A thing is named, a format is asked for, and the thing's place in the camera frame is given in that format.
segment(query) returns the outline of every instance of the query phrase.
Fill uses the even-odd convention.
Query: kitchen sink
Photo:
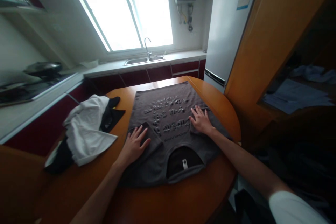
[[[152,62],[152,61],[159,61],[159,60],[165,60],[165,57],[163,55],[157,55],[157,56],[151,56],[149,59],[148,58],[130,59],[130,60],[127,60],[123,66]]]
[[[155,61],[155,60],[163,60],[165,59],[163,56],[153,56],[149,59],[149,61]]]

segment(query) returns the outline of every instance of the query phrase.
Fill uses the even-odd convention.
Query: white sleeve
[[[328,224],[307,202],[291,192],[274,193],[269,199],[269,205],[277,224]]]

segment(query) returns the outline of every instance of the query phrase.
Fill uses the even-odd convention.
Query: wooden table
[[[107,96],[120,96],[117,109],[126,110],[111,131],[119,136],[118,139],[91,163],[82,167],[73,165],[53,178],[36,205],[41,223],[69,223],[98,187],[123,147],[136,91],[184,81],[190,82],[234,141],[240,141],[240,125],[232,105],[215,87],[200,79],[183,76],[113,90]],[[205,223],[228,198],[236,175],[237,171],[222,154],[204,170],[177,184],[145,189],[119,188],[104,223]]]

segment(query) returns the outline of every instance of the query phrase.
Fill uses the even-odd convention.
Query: white refrigerator
[[[213,0],[204,80],[224,93],[254,0]]]

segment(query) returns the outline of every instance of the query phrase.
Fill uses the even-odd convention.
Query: countertop
[[[38,116],[52,107],[56,102],[66,96],[66,92],[71,90],[76,84],[80,83],[84,77],[94,78],[107,76],[114,73],[130,72],[140,69],[159,67],[170,64],[178,64],[188,61],[204,60],[207,54],[202,50],[186,51],[164,55],[165,60],[139,63],[135,65],[123,66],[126,59],[108,62],[98,65],[95,68],[76,67],[62,73],[75,73],[71,78],[61,85],[52,88],[48,93],[35,101],[16,104],[0,108],[0,144],[4,144],[21,129],[35,120]]]

